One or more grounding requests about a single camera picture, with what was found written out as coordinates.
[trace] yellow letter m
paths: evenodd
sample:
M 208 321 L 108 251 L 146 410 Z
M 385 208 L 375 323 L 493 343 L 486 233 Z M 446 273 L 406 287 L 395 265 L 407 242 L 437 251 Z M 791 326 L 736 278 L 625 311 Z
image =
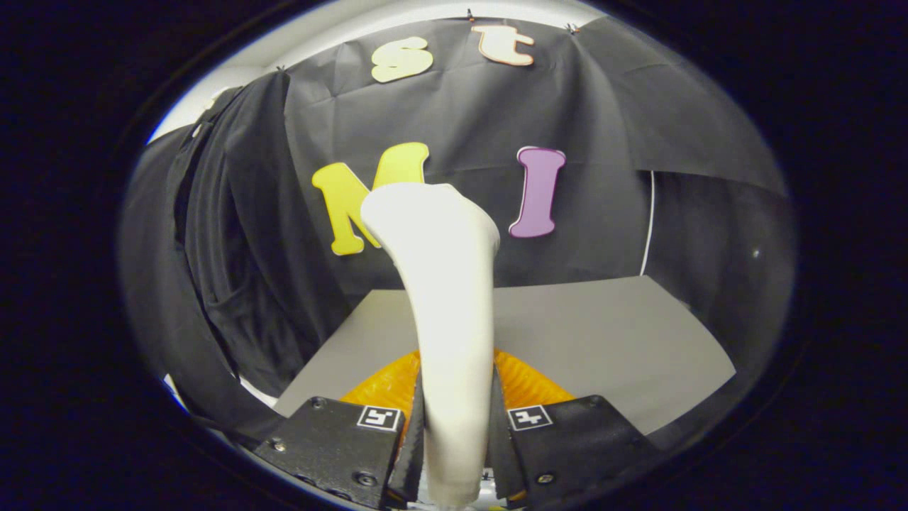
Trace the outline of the yellow letter m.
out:
M 425 183 L 422 164 L 429 157 L 429 148 L 419 142 L 389 147 L 379 160 L 372 189 L 390 183 Z M 360 206 L 369 194 L 353 171 L 343 163 L 324 166 L 312 175 L 312 184 L 325 196 L 334 242 L 331 251 L 338 256 L 358 254 L 365 248 L 362 238 L 353 234 L 356 224 L 369 243 L 380 248 L 379 242 L 366 230 L 360 218 Z

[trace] white wall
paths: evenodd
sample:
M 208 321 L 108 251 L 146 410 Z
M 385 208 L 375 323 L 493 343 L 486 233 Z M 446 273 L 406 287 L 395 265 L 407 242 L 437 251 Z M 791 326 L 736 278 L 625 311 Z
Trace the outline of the white wall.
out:
M 279 65 L 294 65 L 346 41 L 407 23 L 467 16 L 583 26 L 605 13 L 577 0 L 338 0 L 292 19 L 214 68 L 177 101 L 149 142 L 188 125 L 204 112 L 212 95 L 246 85 Z

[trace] white foam object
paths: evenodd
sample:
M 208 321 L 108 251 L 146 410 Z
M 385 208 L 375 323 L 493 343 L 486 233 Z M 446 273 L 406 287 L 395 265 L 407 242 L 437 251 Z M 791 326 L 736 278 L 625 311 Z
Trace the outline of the white foam object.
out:
M 451 185 L 385 185 L 367 195 L 360 215 L 410 298 L 429 497 L 439 506 L 465 506 L 479 495 L 489 437 L 498 228 Z

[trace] black cloth backdrop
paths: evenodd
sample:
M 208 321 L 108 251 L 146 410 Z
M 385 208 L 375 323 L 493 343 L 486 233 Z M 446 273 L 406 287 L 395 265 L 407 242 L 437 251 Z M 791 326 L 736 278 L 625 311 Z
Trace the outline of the black cloth backdrop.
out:
M 368 242 L 360 254 L 331 252 L 311 176 L 343 162 L 371 187 L 381 154 L 406 142 L 429 147 L 427 183 L 454 185 L 495 220 L 496 286 L 637 275 L 651 191 L 642 171 L 654 171 L 646 273 L 691 306 L 739 371 L 654 436 L 670 445 L 702 432 L 759 377 L 785 317 L 795 233 L 781 172 L 746 115 L 679 55 L 614 19 L 574 35 L 500 23 L 535 39 L 518 46 L 533 65 L 489 61 L 466 20 L 404 25 L 224 93 L 223 112 L 195 138 L 189 126 L 148 146 L 123 214 L 122 279 L 140 344 L 199 412 L 261 437 L 279 419 L 237 373 L 278 396 L 370 290 L 402 287 Z M 414 35 L 429 42 L 433 66 L 375 82 L 372 52 Z M 194 147 L 189 160 L 178 157 L 184 145 Z M 568 161 L 555 231 L 517 239 L 507 228 L 526 145 Z M 191 178 L 184 195 L 168 195 L 177 167 Z M 185 214 L 185 263 L 174 208 Z

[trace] gray table surface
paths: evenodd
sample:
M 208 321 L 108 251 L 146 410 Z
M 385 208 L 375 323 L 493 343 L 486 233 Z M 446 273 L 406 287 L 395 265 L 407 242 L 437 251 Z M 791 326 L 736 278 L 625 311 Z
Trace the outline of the gray table surface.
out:
M 643 434 L 715 392 L 735 369 L 683 304 L 647 276 L 494 291 L 495 347 L 576 397 L 599 394 Z M 418 349 L 402 290 L 369 293 L 284 391 L 292 415 L 312 396 L 339 399 Z

